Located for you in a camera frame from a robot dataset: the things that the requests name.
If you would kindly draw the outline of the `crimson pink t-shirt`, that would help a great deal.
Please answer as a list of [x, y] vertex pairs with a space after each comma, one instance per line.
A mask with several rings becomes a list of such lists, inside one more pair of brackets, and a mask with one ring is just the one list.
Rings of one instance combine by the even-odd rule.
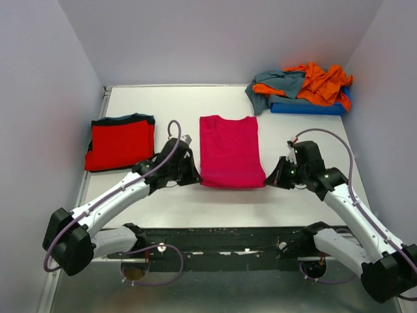
[[202, 185], [235, 190], [265, 186], [255, 117], [201, 117], [199, 143]]

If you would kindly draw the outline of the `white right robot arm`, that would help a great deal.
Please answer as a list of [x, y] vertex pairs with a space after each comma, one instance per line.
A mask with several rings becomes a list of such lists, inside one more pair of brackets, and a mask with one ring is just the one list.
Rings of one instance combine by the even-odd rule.
[[306, 227], [300, 249], [312, 256], [324, 252], [348, 267], [378, 303], [416, 287], [416, 245], [406, 245], [385, 227], [352, 189], [337, 168], [327, 168], [313, 141], [289, 141], [265, 185], [294, 189], [304, 185], [344, 221], [358, 241], [344, 238], [333, 227], [317, 222]]

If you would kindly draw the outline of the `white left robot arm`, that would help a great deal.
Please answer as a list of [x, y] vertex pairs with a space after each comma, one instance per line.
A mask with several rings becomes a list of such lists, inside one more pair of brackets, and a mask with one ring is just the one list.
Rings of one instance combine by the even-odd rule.
[[115, 186], [94, 200], [71, 211], [59, 208], [48, 222], [42, 247], [44, 270], [51, 273], [50, 260], [67, 275], [74, 276], [101, 256], [121, 252], [140, 256], [145, 236], [134, 224], [112, 230], [105, 225], [135, 202], [175, 182], [179, 186], [202, 181], [190, 149], [191, 137], [170, 138], [162, 151], [137, 163]]

